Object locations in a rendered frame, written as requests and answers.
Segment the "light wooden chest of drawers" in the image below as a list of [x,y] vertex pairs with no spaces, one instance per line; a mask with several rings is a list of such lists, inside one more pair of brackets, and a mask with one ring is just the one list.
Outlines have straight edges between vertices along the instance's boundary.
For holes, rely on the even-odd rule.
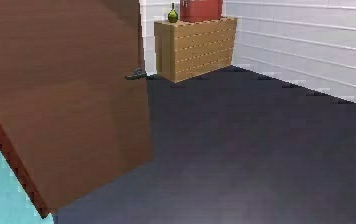
[[156,74],[173,83],[231,65],[237,19],[154,23]]

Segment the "green bottle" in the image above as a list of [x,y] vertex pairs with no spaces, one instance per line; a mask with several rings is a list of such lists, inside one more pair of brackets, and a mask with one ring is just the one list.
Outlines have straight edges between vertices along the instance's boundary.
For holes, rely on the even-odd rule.
[[175,4],[172,3],[171,10],[168,13],[168,21],[170,23],[176,23],[178,21],[178,19],[179,19],[179,16],[178,16],[177,12],[175,11]]

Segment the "red box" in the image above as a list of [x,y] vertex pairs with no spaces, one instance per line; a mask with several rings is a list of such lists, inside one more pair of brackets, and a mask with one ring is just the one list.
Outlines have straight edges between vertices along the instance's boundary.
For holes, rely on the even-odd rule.
[[223,0],[180,0],[180,20],[201,22],[221,18]]

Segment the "brown wooden room door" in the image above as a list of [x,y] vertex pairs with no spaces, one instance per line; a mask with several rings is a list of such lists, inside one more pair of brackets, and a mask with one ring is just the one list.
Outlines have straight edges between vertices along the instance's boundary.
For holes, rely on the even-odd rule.
[[0,151],[41,217],[151,161],[139,0],[0,0]]

